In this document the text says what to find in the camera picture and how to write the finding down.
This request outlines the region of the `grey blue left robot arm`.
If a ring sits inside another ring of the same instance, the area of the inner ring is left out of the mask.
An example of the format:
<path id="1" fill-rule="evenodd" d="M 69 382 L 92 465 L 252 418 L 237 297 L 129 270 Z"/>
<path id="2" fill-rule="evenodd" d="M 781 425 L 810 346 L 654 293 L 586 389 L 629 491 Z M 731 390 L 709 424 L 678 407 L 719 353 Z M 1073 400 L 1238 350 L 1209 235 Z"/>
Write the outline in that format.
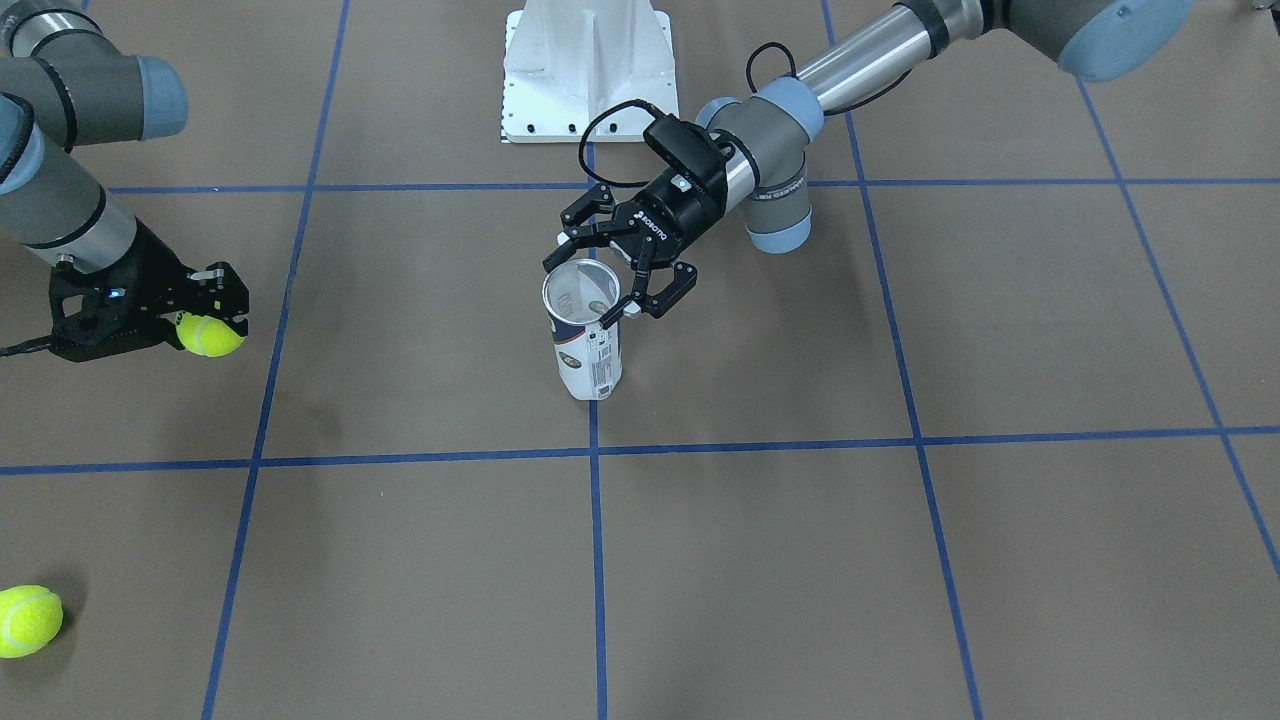
<path id="1" fill-rule="evenodd" d="M 616 105 L 649 115 L 643 140 L 666 169 L 634 196 L 598 178 L 561 213 L 543 263 L 547 310 L 570 324 L 611 328 L 622 316 L 663 316 L 696 283 L 682 252 L 741 208 L 764 252 L 787 252 L 812 228 L 804 150 L 828 117 L 877 100 L 963 40 L 1005 29 L 1087 82 L 1126 74 L 1157 54 L 1190 14 L 1189 1 L 899 1 L 804 67 L 750 97 L 719 97 L 682 120 L 639 97 Z"/>

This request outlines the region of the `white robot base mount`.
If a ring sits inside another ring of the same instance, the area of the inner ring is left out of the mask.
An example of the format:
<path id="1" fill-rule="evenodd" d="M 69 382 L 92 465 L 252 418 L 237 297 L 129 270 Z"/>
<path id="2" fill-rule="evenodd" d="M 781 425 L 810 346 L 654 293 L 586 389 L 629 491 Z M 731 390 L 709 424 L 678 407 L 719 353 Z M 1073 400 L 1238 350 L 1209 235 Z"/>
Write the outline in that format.
<path id="1" fill-rule="evenodd" d="M 500 140 L 575 143 L 632 99 L 680 111 L 672 20 L 649 1 L 526 1 L 506 17 Z"/>

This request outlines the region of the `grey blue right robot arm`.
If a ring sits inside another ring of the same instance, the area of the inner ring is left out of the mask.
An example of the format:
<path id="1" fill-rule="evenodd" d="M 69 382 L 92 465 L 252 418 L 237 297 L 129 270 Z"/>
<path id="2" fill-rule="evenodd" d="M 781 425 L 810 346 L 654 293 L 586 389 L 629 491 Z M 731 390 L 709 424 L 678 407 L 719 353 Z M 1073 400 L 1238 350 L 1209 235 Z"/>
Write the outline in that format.
<path id="1" fill-rule="evenodd" d="M 1 225 L 50 270 L 47 334 L 4 356 L 73 363 L 157 345 L 202 357 L 248 334 L 250 292 L 227 263 L 186 265 L 73 156 L 182 132 L 175 69 L 127 55 L 69 1 L 3 4 Z"/>

